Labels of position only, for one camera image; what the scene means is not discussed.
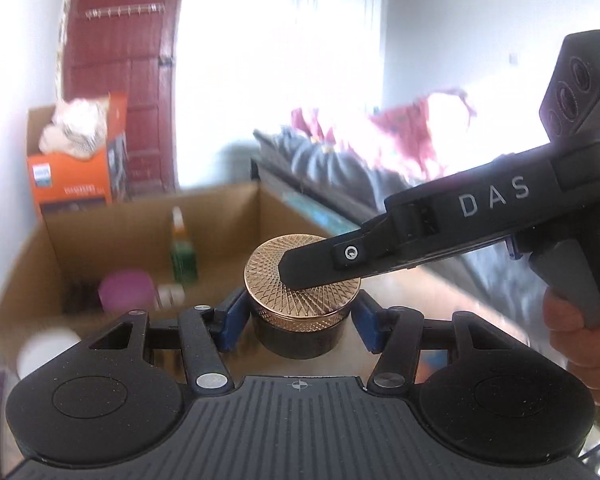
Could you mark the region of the person right hand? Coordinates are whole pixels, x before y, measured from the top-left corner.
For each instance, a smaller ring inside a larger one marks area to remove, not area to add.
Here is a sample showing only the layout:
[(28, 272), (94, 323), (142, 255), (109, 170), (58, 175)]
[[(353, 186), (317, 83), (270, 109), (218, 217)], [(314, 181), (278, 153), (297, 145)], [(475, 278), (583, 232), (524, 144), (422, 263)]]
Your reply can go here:
[(581, 312), (550, 288), (543, 299), (543, 318), (550, 345), (566, 358), (570, 373), (590, 389), (600, 406), (600, 327), (586, 328)]

